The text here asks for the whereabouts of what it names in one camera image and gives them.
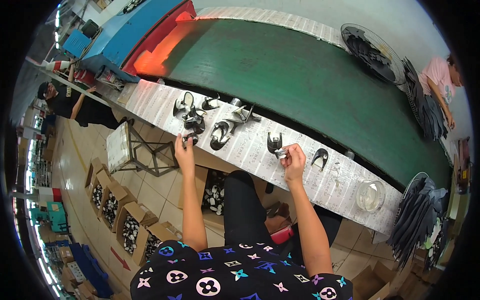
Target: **green conveyor belt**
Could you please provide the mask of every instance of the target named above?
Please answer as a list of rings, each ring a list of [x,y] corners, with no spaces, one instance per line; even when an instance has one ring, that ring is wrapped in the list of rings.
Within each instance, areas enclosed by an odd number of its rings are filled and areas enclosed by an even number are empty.
[[[408,185],[427,172],[449,187],[441,145],[425,142],[407,97],[367,75],[344,50],[283,27],[183,22],[164,77],[245,99],[321,132]]]

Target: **yellow floor line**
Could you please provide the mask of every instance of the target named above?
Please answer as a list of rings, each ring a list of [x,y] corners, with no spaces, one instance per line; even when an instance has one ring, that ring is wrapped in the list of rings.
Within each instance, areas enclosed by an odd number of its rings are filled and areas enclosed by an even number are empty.
[[[78,156],[78,158],[80,159],[80,163],[82,164],[82,167],[84,168],[84,170],[85,170],[85,172],[86,172],[86,171],[87,171],[87,167],[86,167],[86,165],[85,165],[85,163],[84,163],[84,160],[82,159],[82,156],[80,155],[80,151],[78,150],[77,143],[75,142],[75,140],[74,140],[74,138],[73,138],[72,129],[70,128],[70,122],[69,122],[69,121],[66,121],[65,123],[66,123],[66,126],[68,127],[68,131],[70,132],[70,137],[72,138],[73,147],[75,148],[75,151],[76,151],[76,153],[77,153],[77,156]],[[62,176],[62,178],[63,178],[63,182],[65,182],[65,178],[63,177],[63,170],[61,171],[61,176]],[[70,201],[72,201],[72,200],[71,200],[72,198],[70,197],[70,193],[68,192],[67,189],[65,189],[65,190],[67,191],[67,194],[68,194],[68,197],[70,198]],[[75,211],[75,207],[74,207],[73,205],[72,205],[72,209],[73,209],[73,212],[75,213],[75,216],[77,217],[78,222],[80,223],[80,227],[82,228],[82,231],[84,232],[85,236],[87,237],[87,239],[88,239],[89,242],[90,242],[90,243],[89,243],[89,247],[93,248],[96,253],[99,253],[99,252],[96,250],[96,248],[95,248],[95,246],[93,245],[93,243],[92,243],[92,241],[90,240],[90,238],[88,237],[88,235],[87,235],[87,233],[86,233],[86,231],[85,231],[85,228],[84,228],[83,224],[80,222],[80,218],[78,217],[77,212]],[[126,286],[126,285],[123,283],[123,281],[122,281],[120,278],[117,277],[117,275],[115,274],[115,272],[113,272],[113,270],[110,269],[110,266],[109,266],[107,263],[105,263],[105,261],[103,260],[102,256],[101,256],[101,255],[98,255],[98,256],[99,256],[99,258],[102,260],[103,264],[106,265],[107,268],[108,268],[108,270],[110,271],[108,274],[109,274],[109,275],[112,274],[112,275],[118,280],[118,282],[120,282],[120,284],[121,284],[123,287],[125,287],[127,290],[130,290],[130,287],[129,287],[129,286]]]
[[[67,124],[68,131],[70,132],[70,137],[72,138],[73,147],[75,148],[75,151],[78,155],[78,158],[80,159],[80,163],[82,164],[82,167],[84,168],[84,171],[87,172],[87,166],[84,163],[84,160],[82,159],[82,156],[80,155],[80,151],[78,150],[77,143],[75,142],[75,139],[73,138],[73,132],[72,132],[72,129],[70,127],[70,121],[67,120],[65,123]]]

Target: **black cap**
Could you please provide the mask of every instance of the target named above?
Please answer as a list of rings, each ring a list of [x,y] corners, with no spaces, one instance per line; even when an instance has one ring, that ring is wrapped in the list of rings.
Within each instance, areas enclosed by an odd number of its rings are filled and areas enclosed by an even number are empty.
[[[47,90],[48,90],[48,81],[45,81],[38,87],[38,93],[36,96],[39,99],[45,100],[45,96],[43,95],[47,93]]]

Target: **black pants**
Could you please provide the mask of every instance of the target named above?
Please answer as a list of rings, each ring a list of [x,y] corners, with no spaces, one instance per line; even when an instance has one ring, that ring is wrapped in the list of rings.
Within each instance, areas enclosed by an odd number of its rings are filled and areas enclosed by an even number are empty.
[[[233,171],[225,179],[224,201],[225,245],[266,243],[274,245],[265,220],[267,213],[258,199],[255,186],[250,175],[245,171]],[[339,216],[318,205],[314,206],[332,246],[335,236],[342,222]],[[303,264],[298,224],[293,225],[295,235],[286,243],[280,245],[283,249],[293,245],[291,250],[297,264]]]
[[[89,99],[88,105],[85,106],[85,121],[89,124],[100,124],[110,129],[116,129],[120,123],[115,118],[110,107],[96,101]]]

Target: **red fire extinguisher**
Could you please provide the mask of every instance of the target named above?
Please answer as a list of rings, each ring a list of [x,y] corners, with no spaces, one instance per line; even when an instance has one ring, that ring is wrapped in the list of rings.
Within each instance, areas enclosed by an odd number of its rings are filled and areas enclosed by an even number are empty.
[[[95,84],[95,74],[87,70],[76,71],[73,77],[84,84]]]

